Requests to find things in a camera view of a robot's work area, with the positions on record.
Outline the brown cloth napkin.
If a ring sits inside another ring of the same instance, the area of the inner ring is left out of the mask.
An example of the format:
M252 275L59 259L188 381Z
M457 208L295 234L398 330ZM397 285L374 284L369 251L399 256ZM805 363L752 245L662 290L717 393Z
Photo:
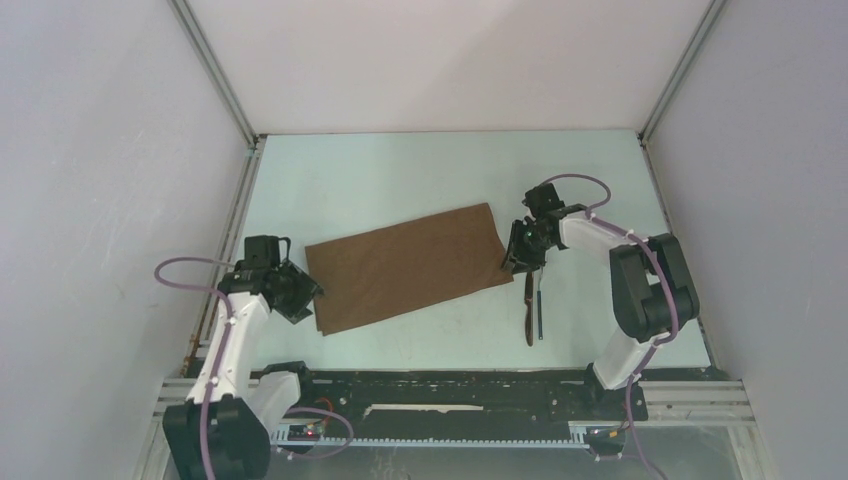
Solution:
M505 248L486 203L454 209L305 249L324 336L505 285Z

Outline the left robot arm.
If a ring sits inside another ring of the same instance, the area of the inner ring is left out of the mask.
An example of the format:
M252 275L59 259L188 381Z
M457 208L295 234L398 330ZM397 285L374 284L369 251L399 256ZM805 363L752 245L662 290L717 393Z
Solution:
M267 372L250 400L251 363L273 312L297 323L322 288L289 260L277 265L241 260L206 293L218 302L207 357L185 400L165 410L162 427L182 479L261 479L268 470L270 435L283 414L304 416L316 403L302 380L303 363Z

